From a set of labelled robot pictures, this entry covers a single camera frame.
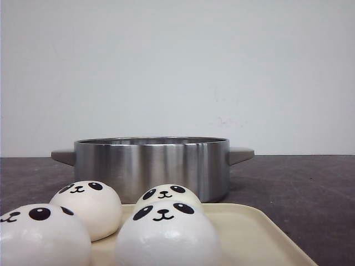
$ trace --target tray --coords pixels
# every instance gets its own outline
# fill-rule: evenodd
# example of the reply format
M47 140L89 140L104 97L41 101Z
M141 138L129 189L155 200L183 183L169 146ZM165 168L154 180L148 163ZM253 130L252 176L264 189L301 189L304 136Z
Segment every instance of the tray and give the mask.
M205 203L205 214L217 229L223 250L219 266L316 265L258 209L233 203ZM123 205L125 221L133 204ZM92 244L91 266L114 266L117 232Z

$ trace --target panda eye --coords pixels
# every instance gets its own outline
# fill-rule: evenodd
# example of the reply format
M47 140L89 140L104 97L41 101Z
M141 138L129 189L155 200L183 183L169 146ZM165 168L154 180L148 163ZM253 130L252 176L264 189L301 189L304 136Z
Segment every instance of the panda eye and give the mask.
M62 206L61 206L61 208L62 208L62 211L63 211L65 214L67 214L67 215L74 215L74 212L72 212L71 210L69 210L69 209L67 209L67 208L65 208L65 207L62 207Z
M70 185L67 185L66 187L63 187L61 189L61 191L59 191L58 194L62 194L63 192L67 191L68 189L70 189L71 187L73 187L74 184L70 184Z
M177 193L184 193L186 190L183 187L180 186L171 186L170 187L172 190L174 190Z
M35 208L30 210L28 215L36 221L43 221L50 216L50 210L47 208Z
M190 206L183 203L174 203L173 206L178 211L186 214L193 214L195 212L194 209L192 209Z
M102 185L100 185L99 183L91 182L88 185L89 185L89 187L91 187L94 190L102 190L103 189Z
M148 191L146 194L144 194L143 199L147 200L148 198L150 198L151 196L153 196L153 194L155 193L156 189L153 188L152 190Z
M134 216L133 216L133 220L137 221L140 218L143 218L144 216L146 216L148 213L150 213L150 211L153 209L152 205L146 206L143 209L141 209L139 212L137 212Z

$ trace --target panda face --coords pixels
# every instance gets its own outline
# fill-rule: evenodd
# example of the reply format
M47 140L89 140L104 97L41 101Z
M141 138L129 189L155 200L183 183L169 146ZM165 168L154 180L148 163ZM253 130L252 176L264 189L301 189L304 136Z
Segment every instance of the panda face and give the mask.
M118 265L215 266L220 256L209 219L194 206L172 200L134 212L119 231L115 249Z
M59 190L51 204L71 209L84 222L91 240L114 233L121 222L122 205L111 187L98 181L79 181Z
M89 233L65 207L30 204L4 214L0 222L4 265L88 265Z
M191 190L175 184L160 185L148 190L139 198L134 211L138 211L153 202L164 200L181 201L203 211L199 198Z

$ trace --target dark countertop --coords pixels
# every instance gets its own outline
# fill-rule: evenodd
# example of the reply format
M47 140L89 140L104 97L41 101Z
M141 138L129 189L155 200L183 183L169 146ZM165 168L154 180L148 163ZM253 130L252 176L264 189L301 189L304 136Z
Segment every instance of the dark countertop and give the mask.
M73 181L51 158L1 158L1 214ZM231 167L222 202L260 209L318 265L355 265L355 156L255 156Z

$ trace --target gray table surface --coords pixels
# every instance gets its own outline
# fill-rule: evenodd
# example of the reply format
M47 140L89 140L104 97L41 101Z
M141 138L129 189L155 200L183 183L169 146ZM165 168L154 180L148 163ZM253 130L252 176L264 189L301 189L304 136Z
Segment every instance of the gray table surface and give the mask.
M1 158L1 214L73 181L51 158ZM260 209L318 265L355 265L355 156L255 156L231 167L222 202Z

